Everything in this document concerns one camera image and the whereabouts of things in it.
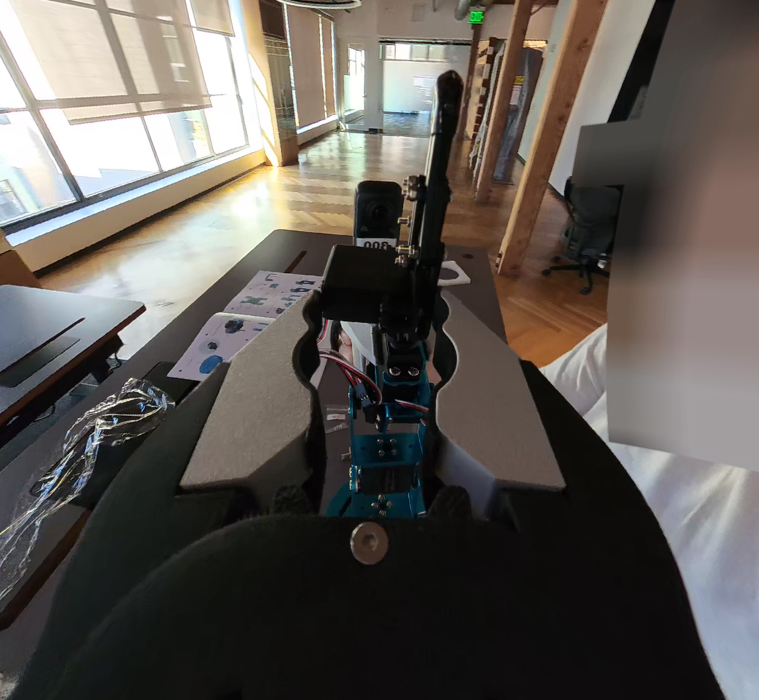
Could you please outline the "slim wooden post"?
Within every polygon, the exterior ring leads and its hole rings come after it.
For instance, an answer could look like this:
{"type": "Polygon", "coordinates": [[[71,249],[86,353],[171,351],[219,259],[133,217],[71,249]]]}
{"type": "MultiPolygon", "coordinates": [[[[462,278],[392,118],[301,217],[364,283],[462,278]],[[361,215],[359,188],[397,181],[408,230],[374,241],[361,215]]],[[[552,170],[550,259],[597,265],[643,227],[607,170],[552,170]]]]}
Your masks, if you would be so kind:
{"type": "Polygon", "coordinates": [[[515,0],[511,29],[501,64],[498,86],[491,103],[487,138],[483,147],[479,176],[475,190],[475,202],[487,202],[493,173],[497,164],[501,140],[509,112],[517,62],[523,49],[525,34],[531,18],[534,0],[515,0]]]}

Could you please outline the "row of beige roller blinds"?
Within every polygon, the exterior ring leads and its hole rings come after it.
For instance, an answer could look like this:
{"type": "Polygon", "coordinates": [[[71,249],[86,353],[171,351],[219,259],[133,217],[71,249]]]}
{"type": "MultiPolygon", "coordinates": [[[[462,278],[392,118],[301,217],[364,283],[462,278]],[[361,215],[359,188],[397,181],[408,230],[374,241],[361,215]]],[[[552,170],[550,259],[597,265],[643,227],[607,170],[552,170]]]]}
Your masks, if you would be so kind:
{"type": "Polygon", "coordinates": [[[225,89],[202,32],[225,57],[229,0],[2,0],[2,39],[28,91],[69,124],[211,107],[225,89]]]}

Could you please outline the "person in white shirt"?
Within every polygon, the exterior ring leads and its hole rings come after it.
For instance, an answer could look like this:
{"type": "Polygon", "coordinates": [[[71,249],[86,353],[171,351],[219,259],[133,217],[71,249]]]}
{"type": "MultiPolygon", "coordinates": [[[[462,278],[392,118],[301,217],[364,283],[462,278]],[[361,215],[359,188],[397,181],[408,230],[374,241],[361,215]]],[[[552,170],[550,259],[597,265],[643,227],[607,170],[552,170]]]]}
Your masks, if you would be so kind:
{"type": "Polygon", "coordinates": [[[610,440],[604,324],[541,371],[610,446],[656,515],[727,698],[758,698],[758,474],[610,440]]]}

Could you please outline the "thick wooden post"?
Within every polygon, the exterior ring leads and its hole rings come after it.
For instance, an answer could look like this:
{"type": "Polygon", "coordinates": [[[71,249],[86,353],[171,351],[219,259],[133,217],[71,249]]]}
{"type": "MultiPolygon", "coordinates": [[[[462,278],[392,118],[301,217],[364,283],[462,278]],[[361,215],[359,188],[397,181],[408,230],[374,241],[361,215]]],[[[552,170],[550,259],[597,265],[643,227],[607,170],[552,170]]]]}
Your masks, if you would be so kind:
{"type": "Polygon", "coordinates": [[[573,0],[533,144],[521,176],[497,271],[516,276],[525,260],[549,175],[609,0],[573,0]]]}

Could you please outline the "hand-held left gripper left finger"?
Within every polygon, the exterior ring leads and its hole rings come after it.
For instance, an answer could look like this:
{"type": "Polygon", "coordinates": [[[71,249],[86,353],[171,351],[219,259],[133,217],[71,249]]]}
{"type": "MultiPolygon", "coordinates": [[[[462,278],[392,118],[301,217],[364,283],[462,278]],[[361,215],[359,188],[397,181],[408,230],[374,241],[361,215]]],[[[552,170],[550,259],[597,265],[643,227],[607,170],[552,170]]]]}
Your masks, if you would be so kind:
{"type": "Polygon", "coordinates": [[[313,290],[237,352],[207,416],[180,487],[241,487],[274,493],[287,485],[321,493],[326,439],[317,389],[322,316],[313,290]]]}

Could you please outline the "blue toy robot arm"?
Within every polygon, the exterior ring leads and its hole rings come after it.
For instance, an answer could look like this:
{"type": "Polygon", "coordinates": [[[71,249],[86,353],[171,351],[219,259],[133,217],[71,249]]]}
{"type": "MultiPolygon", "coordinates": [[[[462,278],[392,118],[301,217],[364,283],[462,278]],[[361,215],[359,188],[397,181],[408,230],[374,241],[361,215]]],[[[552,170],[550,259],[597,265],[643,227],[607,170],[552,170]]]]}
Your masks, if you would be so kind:
{"type": "Polygon", "coordinates": [[[350,384],[350,468],[347,485],[330,501],[336,516],[414,518],[427,513],[423,464],[432,421],[426,368],[438,278],[446,255],[442,229],[451,199],[447,176],[459,120],[463,81],[454,70],[436,79],[424,173],[402,194],[413,203],[406,243],[395,250],[333,247],[321,289],[323,317],[362,322],[373,333],[377,364],[355,366],[336,353],[350,384]]]}

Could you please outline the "dark grey desk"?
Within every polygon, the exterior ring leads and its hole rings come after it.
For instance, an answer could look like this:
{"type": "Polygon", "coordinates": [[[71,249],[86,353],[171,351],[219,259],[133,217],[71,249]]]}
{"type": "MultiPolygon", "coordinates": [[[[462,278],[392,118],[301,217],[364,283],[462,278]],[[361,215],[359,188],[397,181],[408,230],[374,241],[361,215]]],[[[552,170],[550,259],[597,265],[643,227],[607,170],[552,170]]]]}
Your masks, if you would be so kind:
{"type": "MultiPolygon", "coordinates": [[[[2,449],[1,500],[2,527],[12,519],[17,501],[43,469],[54,461],[53,453],[65,432],[84,411],[118,391],[128,378],[142,378],[159,363],[175,362],[190,344],[205,320],[222,311],[229,300],[261,269],[321,275],[332,247],[349,243],[349,237],[326,233],[276,230],[251,250],[202,294],[192,291],[192,303],[145,345],[125,360],[105,381],[85,388],[87,397],[69,411],[57,406],[53,420],[44,420],[45,430],[24,449],[6,446],[2,449]]],[[[55,576],[71,545],[61,544],[70,536],[71,528],[80,528],[83,509],[64,506],[43,522],[40,538],[33,548],[32,561],[21,582],[2,599],[2,634],[12,630],[13,623],[24,619],[24,612],[34,608],[34,601],[46,601],[51,595],[38,595],[40,590],[52,591],[47,580],[55,576]]]]}

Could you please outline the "crumpled clear plastic wrap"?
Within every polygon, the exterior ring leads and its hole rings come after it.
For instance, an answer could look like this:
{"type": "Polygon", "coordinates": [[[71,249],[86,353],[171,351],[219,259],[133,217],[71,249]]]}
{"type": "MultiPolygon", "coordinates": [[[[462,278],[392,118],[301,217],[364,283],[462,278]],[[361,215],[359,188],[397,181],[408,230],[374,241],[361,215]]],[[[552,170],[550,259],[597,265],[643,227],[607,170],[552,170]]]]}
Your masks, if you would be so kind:
{"type": "Polygon", "coordinates": [[[145,379],[130,378],[78,418],[53,460],[26,481],[1,534],[1,596],[30,565],[43,521],[66,504],[92,505],[141,440],[161,425],[176,401],[145,379]]]}

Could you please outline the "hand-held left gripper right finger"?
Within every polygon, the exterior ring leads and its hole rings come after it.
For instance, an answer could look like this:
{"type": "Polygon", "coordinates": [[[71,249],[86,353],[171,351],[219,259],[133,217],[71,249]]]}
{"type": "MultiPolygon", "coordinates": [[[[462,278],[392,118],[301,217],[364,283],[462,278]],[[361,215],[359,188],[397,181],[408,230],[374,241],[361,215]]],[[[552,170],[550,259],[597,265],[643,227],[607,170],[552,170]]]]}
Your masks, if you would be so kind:
{"type": "Polygon", "coordinates": [[[456,296],[443,290],[433,364],[441,376],[434,423],[437,477],[468,493],[561,491],[563,474],[518,356],[456,296]]]}

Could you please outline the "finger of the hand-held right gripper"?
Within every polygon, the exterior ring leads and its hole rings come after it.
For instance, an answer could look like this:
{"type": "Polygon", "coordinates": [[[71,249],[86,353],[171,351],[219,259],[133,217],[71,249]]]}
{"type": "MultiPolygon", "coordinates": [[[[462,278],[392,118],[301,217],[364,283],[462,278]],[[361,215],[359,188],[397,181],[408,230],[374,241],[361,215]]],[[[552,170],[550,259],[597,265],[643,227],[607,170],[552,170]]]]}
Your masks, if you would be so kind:
{"type": "Polygon", "coordinates": [[[377,364],[376,345],[373,336],[375,331],[375,325],[343,321],[343,332],[351,340],[351,354],[355,366],[365,366],[367,363],[377,364]]]}

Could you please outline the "white instruction booklet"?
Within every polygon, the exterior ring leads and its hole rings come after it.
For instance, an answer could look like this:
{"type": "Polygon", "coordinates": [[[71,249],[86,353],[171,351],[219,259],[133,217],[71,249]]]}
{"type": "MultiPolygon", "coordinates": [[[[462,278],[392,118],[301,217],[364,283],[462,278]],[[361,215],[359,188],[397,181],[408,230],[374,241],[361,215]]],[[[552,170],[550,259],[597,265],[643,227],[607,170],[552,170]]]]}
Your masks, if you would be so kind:
{"type": "Polygon", "coordinates": [[[206,321],[168,377],[203,381],[322,282],[316,275],[258,271],[224,311],[206,321]]]}

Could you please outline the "blue grey neighbour desk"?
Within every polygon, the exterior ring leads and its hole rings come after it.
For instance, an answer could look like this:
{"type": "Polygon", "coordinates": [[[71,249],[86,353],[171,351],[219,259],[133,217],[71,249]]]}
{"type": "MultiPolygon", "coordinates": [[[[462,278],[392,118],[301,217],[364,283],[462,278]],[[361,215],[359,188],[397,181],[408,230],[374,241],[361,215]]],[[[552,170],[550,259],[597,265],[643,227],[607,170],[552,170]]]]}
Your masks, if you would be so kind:
{"type": "Polygon", "coordinates": [[[2,285],[2,430],[37,416],[74,373],[102,381],[119,332],[145,310],[133,300],[2,285]]]}

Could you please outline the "dark grey office chair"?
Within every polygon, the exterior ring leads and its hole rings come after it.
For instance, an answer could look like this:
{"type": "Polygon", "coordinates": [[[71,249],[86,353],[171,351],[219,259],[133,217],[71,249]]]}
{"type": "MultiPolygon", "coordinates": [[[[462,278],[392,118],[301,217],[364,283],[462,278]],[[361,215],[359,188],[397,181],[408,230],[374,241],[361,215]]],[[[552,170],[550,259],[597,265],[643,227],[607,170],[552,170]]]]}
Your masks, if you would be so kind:
{"type": "Polygon", "coordinates": [[[552,257],[543,276],[577,271],[585,282],[582,295],[593,290],[594,275],[610,277],[606,265],[614,247],[623,190],[622,185],[579,186],[567,178],[563,194],[568,222],[560,237],[564,250],[552,257]]]}

